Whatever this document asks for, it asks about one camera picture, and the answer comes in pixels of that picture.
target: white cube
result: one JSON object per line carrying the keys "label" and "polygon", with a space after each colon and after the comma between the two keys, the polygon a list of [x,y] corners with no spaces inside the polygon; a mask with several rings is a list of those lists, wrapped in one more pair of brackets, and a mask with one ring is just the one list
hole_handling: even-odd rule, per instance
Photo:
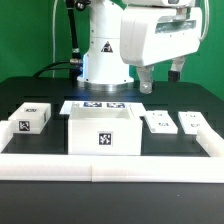
{"label": "white cube", "polygon": [[40,134],[51,117],[49,103],[24,103],[10,117],[14,133]]}
{"label": "white cube", "polygon": [[73,104],[68,121],[68,153],[140,155],[142,121],[124,108],[80,107]]}
{"label": "white cube", "polygon": [[8,145],[13,137],[13,129],[11,121],[0,122],[0,153]]}

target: black table surface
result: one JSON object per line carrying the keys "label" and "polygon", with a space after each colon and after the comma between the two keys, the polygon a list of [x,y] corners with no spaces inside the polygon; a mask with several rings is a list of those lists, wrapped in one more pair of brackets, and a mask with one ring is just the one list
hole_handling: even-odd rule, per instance
{"label": "black table surface", "polygon": [[[142,156],[208,156],[185,135],[178,111],[200,111],[224,135],[224,102],[197,84],[157,82],[152,94],[138,88],[117,93],[77,88],[69,79],[9,78],[0,83],[0,120],[24,102],[51,103],[52,117],[40,135],[16,134],[3,153],[67,154],[65,100],[141,102],[167,110],[177,135],[150,133],[143,120]],[[223,184],[1,181],[1,223],[223,223]]]}

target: robot logo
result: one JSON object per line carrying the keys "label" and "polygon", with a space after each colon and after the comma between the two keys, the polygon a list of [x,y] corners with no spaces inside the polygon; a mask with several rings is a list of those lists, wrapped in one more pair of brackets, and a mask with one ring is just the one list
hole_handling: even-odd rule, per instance
{"label": "robot logo", "polygon": [[101,52],[113,53],[113,50],[112,50],[112,47],[111,47],[109,41],[106,42],[106,44],[104,45],[104,47],[103,47]]}

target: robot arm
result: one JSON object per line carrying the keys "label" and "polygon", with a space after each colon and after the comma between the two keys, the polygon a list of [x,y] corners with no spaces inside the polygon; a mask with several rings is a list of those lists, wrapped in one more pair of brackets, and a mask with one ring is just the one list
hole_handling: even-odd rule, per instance
{"label": "robot arm", "polygon": [[[79,11],[90,5],[90,48],[79,86],[113,91],[129,85],[128,65],[134,65],[140,91],[151,93],[154,64],[173,60],[169,81],[179,81],[186,55],[196,52],[205,37],[197,7],[201,0],[123,0],[124,11],[110,0],[66,1]],[[107,45],[110,51],[103,50]]]}
{"label": "robot arm", "polygon": [[124,63],[137,66],[140,91],[152,92],[153,65],[158,62],[172,59],[169,81],[179,81],[185,55],[196,52],[201,42],[197,0],[123,2],[128,7],[122,17],[120,53]]}

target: green background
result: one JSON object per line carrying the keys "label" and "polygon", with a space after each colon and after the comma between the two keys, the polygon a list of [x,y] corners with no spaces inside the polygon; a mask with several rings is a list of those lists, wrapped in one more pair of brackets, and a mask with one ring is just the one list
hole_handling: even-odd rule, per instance
{"label": "green background", "polygon": [[[114,1],[122,7],[121,0]],[[32,76],[52,62],[52,12],[54,0],[0,0],[0,81],[14,76]],[[199,83],[224,99],[224,11],[223,0],[210,0],[210,28],[197,53],[187,57],[182,81]],[[81,53],[88,50],[88,10],[75,12]],[[71,41],[64,0],[56,17],[56,60],[71,57]],[[157,64],[154,79],[167,80],[171,62]],[[135,68],[130,69],[136,77]]]}

